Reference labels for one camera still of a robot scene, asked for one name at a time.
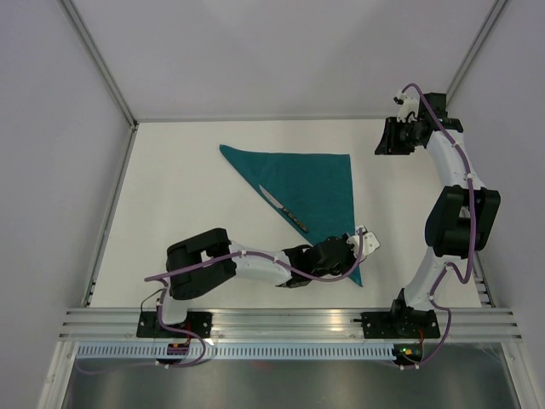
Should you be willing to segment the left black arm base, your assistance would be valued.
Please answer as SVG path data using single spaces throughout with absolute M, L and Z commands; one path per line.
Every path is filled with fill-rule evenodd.
M 208 338 L 212 328 L 212 313 L 193 312 L 187 313 L 186 320 L 180 324 L 167 324 L 168 327 L 175 328 L 171 331 L 161 326 L 158 321 L 158 313 L 155 311 L 141 312 L 136 330 L 137 338 L 187 338 L 186 333 L 180 333 L 179 330 L 190 331 L 199 335 L 201 338 Z

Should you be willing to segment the teal cloth napkin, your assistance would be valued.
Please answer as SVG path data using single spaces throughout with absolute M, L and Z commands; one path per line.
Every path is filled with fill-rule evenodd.
M 347 154 L 260 153 L 228 145 L 219 148 L 224 159 L 261 198 L 306 241 L 316 245 L 329 237 L 355 234 L 351 159 Z M 309 230 L 303 233 L 273 207 L 259 189 L 262 185 Z M 359 267 L 346 278 L 360 285 Z

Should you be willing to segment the steel table knife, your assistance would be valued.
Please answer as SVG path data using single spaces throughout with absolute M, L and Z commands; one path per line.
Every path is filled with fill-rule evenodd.
M 265 199 L 276 209 L 284 213 L 303 233 L 308 233 L 308 228 L 283 204 L 275 199 L 262 185 L 259 185 L 259 189 Z

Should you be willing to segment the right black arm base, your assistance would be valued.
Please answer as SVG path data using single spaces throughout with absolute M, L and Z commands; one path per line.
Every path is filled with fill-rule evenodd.
M 365 339 L 439 339 L 437 316 L 432 310 L 394 313 L 368 312 L 360 315 Z

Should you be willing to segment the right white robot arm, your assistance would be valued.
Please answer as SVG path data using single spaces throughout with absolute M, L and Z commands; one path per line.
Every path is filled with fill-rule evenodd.
M 411 97 L 402 89 L 394 101 L 399 112 L 386 119 L 375 153 L 409 155 L 423 147 L 442 183 L 425 224 L 425 256 L 399 294 L 403 307 L 388 316 L 391 331 L 407 337 L 420 325 L 416 311 L 440 307 L 439 293 L 449 275 L 462 285 L 471 279 L 474 258 L 491 235 L 501 195 L 478 177 L 465 148 L 462 123 L 449 116 L 444 94 L 420 92 Z

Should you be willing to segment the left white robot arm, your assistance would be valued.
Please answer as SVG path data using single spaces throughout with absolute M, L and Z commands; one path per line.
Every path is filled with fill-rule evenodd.
M 166 251 L 166 284 L 156 327 L 178 337 L 186 327 L 189 302 L 228 280 L 253 279 L 297 289 L 313 281 L 335 282 L 351 275 L 364 259 L 362 233 L 329 237 L 316 245 L 259 251 L 229 239 L 224 228 L 185 239 Z

